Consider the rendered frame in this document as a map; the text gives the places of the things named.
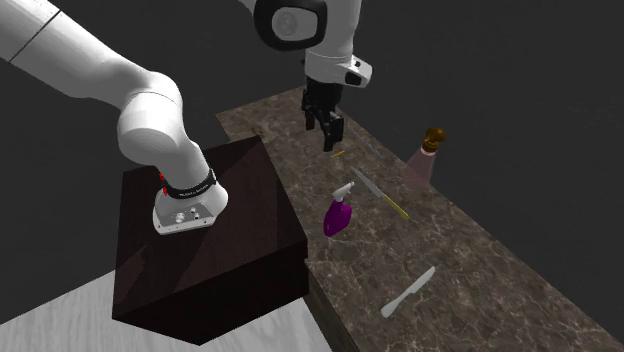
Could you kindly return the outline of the purple spray bottle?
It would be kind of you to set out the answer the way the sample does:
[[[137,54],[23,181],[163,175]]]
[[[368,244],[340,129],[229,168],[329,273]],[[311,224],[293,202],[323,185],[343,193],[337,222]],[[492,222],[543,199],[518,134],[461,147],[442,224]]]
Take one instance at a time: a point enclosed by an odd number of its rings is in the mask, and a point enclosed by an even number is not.
[[[332,193],[333,200],[323,221],[323,231],[327,237],[334,236],[349,225],[352,207],[344,201],[354,185],[354,182],[349,182]]]

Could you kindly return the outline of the thin grey knife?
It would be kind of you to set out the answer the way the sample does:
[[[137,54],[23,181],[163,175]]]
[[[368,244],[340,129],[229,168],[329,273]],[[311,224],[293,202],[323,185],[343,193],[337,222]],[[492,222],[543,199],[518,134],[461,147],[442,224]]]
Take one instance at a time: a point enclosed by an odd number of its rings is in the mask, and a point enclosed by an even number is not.
[[[377,151],[369,142],[367,142],[361,135],[359,135],[352,127],[349,127],[349,130],[351,131],[351,133],[353,135],[355,135],[359,141],[366,146],[373,154],[375,154],[376,156],[378,156],[380,159],[384,159],[383,155]]]

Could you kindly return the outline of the pink bottle with brown stopper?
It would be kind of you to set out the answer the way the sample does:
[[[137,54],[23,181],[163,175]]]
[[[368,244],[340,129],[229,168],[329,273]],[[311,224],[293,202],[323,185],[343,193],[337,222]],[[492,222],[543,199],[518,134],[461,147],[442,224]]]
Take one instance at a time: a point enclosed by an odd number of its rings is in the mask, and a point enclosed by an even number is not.
[[[408,188],[422,189],[430,183],[436,152],[445,139],[446,133],[440,127],[431,127],[426,131],[420,148],[402,170],[402,177]]]

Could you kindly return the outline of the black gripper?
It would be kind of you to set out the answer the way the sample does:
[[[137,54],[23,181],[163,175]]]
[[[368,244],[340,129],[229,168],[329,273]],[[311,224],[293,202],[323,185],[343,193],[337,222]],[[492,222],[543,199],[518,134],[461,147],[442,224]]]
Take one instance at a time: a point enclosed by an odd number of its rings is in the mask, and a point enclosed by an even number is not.
[[[306,119],[305,128],[313,130],[316,119],[321,122],[324,133],[324,152],[333,150],[334,144],[343,138],[344,119],[335,113],[335,107],[342,98],[343,86],[337,83],[323,83],[306,78],[302,96],[302,110]]]

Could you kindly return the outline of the grey butter knife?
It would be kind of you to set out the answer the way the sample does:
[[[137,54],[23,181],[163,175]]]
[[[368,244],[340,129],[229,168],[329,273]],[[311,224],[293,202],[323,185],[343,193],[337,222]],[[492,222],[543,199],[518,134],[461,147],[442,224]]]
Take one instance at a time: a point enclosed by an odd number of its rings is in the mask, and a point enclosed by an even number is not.
[[[436,267],[432,266],[426,272],[424,272],[418,279],[416,279],[408,288],[406,288],[395,299],[384,305],[380,313],[383,318],[389,318],[401,302],[409,295],[417,293],[435,274]]]

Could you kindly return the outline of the dark red robot stand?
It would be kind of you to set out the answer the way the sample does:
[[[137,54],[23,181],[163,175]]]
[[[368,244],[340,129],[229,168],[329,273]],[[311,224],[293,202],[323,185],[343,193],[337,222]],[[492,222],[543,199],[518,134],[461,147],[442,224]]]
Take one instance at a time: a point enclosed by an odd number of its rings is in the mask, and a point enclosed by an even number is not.
[[[211,227],[161,235],[155,168],[123,175],[113,319],[202,345],[308,293],[307,237],[260,137],[205,150],[229,201]]]

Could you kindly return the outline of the yellow-handled kitchen knife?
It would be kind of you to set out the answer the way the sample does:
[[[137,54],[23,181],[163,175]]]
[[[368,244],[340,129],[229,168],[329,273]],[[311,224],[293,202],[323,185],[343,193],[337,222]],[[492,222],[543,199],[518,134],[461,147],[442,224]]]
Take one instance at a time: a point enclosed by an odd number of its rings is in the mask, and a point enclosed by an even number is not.
[[[386,195],[379,187],[377,187],[370,179],[368,179],[361,171],[352,167],[355,175],[364,183],[364,185],[378,198],[386,201],[403,219],[409,220],[410,217],[396,202]]]

